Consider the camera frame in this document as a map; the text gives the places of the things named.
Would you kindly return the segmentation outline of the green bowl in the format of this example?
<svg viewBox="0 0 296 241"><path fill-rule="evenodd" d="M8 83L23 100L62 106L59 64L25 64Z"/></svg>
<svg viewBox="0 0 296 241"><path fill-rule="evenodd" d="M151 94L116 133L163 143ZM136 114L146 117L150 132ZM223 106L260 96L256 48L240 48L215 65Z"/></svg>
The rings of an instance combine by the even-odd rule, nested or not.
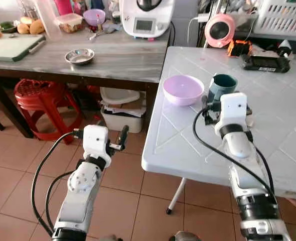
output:
<svg viewBox="0 0 296 241"><path fill-rule="evenodd" d="M0 28L3 34L15 34L18 32L17 25L12 21L1 22Z"/></svg>

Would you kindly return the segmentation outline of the white plastic storage box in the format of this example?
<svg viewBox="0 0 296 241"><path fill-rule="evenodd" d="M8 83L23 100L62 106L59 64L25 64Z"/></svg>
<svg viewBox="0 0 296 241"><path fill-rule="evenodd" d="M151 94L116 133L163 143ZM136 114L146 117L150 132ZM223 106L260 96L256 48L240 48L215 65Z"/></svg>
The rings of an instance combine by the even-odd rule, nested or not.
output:
<svg viewBox="0 0 296 241"><path fill-rule="evenodd" d="M119 109L102 106L101 115L107 126L112 131L122 131L123 127L129 127L129 133L137 134L143 129L143 115L146 106L139 109Z"/></svg>

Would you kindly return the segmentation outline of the lilac plastic bowl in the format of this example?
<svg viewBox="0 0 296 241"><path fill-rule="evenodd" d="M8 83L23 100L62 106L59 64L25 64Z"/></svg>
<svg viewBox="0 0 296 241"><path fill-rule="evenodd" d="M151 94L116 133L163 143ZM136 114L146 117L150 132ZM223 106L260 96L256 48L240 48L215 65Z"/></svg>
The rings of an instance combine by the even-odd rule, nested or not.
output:
<svg viewBox="0 0 296 241"><path fill-rule="evenodd" d="M204 84L193 76L177 74L163 81L166 100L177 106L189 106L199 101L205 92Z"/></svg>

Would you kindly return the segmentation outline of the metal utensil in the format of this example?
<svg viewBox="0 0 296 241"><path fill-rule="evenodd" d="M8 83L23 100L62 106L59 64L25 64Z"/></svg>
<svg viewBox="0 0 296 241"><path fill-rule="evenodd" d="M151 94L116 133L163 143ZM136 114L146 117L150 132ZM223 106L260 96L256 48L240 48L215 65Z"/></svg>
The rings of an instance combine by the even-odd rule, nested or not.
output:
<svg viewBox="0 0 296 241"><path fill-rule="evenodd" d="M93 39L99 37L100 35L113 34L114 32L116 32L116 30L117 30L116 27L108 26L107 28L104 28L100 32L97 32L97 33L91 35L90 37L88 37L88 40L93 41Z"/></svg>

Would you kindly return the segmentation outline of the black rectangular device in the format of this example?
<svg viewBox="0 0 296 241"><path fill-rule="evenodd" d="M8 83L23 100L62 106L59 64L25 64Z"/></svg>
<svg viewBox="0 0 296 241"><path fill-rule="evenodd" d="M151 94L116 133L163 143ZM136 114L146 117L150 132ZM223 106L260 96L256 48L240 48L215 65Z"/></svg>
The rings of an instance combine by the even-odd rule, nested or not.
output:
<svg viewBox="0 0 296 241"><path fill-rule="evenodd" d="M289 60L285 57L240 55L240 58L243 61L244 70L272 73L287 73L290 71Z"/></svg>

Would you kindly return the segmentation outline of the small steel bowl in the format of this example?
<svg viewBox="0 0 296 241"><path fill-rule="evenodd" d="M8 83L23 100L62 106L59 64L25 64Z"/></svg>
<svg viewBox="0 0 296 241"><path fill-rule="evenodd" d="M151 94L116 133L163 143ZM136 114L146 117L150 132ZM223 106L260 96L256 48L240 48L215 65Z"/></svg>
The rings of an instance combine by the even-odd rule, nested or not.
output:
<svg viewBox="0 0 296 241"><path fill-rule="evenodd" d="M90 64L95 57L95 52L91 49L77 49L68 51L65 54L66 62L75 66L85 66Z"/></svg>

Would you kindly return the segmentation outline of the white plastic basket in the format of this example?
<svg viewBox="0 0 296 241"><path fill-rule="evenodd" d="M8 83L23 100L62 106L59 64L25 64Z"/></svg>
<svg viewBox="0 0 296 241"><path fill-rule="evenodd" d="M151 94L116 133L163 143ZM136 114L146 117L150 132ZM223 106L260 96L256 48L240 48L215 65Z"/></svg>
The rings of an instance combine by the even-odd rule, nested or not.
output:
<svg viewBox="0 0 296 241"><path fill-rule="evenodd" d="M296 0L258 0L255 34L296 37Z"/></svg>

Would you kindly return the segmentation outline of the clear plastic food container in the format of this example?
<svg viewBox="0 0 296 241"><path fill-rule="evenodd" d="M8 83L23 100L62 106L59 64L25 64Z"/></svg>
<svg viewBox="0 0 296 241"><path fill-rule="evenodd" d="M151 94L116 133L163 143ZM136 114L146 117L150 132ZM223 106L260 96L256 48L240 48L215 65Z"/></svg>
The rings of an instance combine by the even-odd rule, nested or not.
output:
<svg viewBox="0 0 296 241"><path fill-rule="evenodd" d="M69 13L55 18L56 25L66 34L72 34L84 28L84 19L82 16Z"/></svg>

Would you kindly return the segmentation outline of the green cutting board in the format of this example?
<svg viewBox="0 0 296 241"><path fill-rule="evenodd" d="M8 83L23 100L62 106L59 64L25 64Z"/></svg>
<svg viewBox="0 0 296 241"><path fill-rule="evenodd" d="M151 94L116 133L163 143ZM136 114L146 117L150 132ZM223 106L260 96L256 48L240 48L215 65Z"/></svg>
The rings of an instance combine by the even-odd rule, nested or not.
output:
<svg viewBox="0 0 296 241"><path fill-rule="evenodd" d="M0 61L20 61L30 53L35 53L45 41L45 35L3 34L0 38Z"/></svg>

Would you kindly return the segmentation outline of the pink round appliance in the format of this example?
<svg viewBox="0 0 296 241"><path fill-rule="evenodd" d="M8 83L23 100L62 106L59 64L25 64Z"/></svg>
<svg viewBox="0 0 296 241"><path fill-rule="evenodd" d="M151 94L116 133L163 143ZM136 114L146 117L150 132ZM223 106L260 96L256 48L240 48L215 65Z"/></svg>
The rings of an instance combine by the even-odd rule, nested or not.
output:
<svg viewBox="0 0 296 241"><path fill-rule="evenodd" d="M236 25L232 16L216 14L206 23L204 36L206 44L214 48L223 48L233 40Z"/></svg>

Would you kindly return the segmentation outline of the small purple bowl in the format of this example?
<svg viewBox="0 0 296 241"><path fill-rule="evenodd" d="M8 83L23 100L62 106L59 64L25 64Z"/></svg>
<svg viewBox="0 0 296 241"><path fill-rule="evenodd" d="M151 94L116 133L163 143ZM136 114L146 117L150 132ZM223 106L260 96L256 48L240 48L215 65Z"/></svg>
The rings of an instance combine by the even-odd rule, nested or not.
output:
<svg viewBox="0 0 296 241"><path fill-rule="evenodd" d="M82 14L88 25L98 26L106 22L106 12L101 9L89 9Z"/></svg>

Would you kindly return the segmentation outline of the clear plastic jug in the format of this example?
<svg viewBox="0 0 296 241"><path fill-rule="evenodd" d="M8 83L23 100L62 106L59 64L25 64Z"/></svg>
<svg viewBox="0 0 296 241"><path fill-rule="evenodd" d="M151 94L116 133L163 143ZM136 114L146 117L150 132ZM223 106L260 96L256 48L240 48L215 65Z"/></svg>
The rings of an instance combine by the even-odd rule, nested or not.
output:
<svg viewBox="0 0 296 241"><path fill-rule="evenodd" d="M63 38L63 33L56 25L56 12L53 0L33 0L38 16L45 28L46 38L50 42L58 42Z"/></svg>

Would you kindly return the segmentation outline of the red plastic stool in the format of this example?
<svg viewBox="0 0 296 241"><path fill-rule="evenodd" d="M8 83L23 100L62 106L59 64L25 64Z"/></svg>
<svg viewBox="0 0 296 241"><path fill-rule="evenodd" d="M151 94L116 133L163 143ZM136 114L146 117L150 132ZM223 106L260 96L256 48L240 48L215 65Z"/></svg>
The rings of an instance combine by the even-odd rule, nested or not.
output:
<svg viewBox="0 0 296 241"><path fill-rule="evenodd" d="M57 140L62 135L80 127L84 121L84 114L65 83L21 79L15 85L14 95L31 131L42 141ZM72 124L66 124L63 121L59 112L59 108L63 106L75 109L77 117ZM54 125L55 132L38 131L36 124L43 115L46 115Z"/></svg>

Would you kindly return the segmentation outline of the orange and black gadget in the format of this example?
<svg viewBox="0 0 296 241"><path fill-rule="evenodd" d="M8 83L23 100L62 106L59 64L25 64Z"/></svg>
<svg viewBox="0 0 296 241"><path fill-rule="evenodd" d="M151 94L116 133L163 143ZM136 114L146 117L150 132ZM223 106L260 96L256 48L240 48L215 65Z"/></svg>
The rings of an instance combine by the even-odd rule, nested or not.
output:
<svg viewBox="0 0 296 241"><path fill-rule="evenodd" d="M250 55L253 44L246 40L232 40L227 48L230 57L240 57L242 55Z"/></svg>

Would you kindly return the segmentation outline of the white plastic folding table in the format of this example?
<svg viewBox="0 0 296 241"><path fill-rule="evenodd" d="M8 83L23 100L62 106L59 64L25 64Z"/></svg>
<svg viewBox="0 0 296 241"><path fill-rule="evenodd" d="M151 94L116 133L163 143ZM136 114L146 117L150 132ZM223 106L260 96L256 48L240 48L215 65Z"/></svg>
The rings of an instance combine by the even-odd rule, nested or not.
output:
<svg viewBox="0 0 296 241"><path fill-rule="evenodd" d="M142 168L201 183L229 186L230 162L204 147L192 132L202 101L176 106L166 100L163 81L187 74L209 87L215 74L229 74L236 89L247 96L253 111L254 144L265 156L273 175L275 193L296 199L296 60L287 73L247 71L240 58L215 48L168 47L155 98Z"/></svg>

